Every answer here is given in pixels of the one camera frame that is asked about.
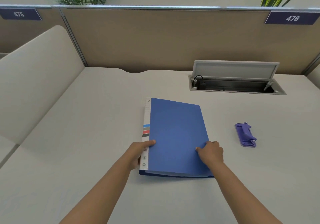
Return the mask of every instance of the desk power outlet box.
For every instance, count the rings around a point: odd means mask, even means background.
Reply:
[[[278,62],[196,60],[191,91],[286,95],[273,78]]]

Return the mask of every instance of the purple hole punch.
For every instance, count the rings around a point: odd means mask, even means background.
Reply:
[[[235,129],[237,130],[239,140],[244,147],[256,147],[256,140],[250,131],[251,126],[247,122],[241,124],[235,124]]]

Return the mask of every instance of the blue binder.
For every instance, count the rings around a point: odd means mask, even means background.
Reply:
[[[142,141],[156,140],[141,155],[139,174],[212,178],[196,147],[208,141],[199,105],[147,98]]]

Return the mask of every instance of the purple sign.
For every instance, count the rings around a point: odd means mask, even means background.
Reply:
[[[319,12],[271,11],[265,24],[313,25],[319,16]]]
[[[5,20],[42,20],[35,8],[0,8]]]

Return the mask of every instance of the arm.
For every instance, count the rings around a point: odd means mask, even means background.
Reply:
[[[132,143],[60,224],[106,224],[125,188],[130,171],[138,166],[143,150],[155,143],[155,140]]]
[[[224,164],[219,142],[208,141],[203,149],[197,147],[195,150],[214,174],[239,224],[282,224]]]

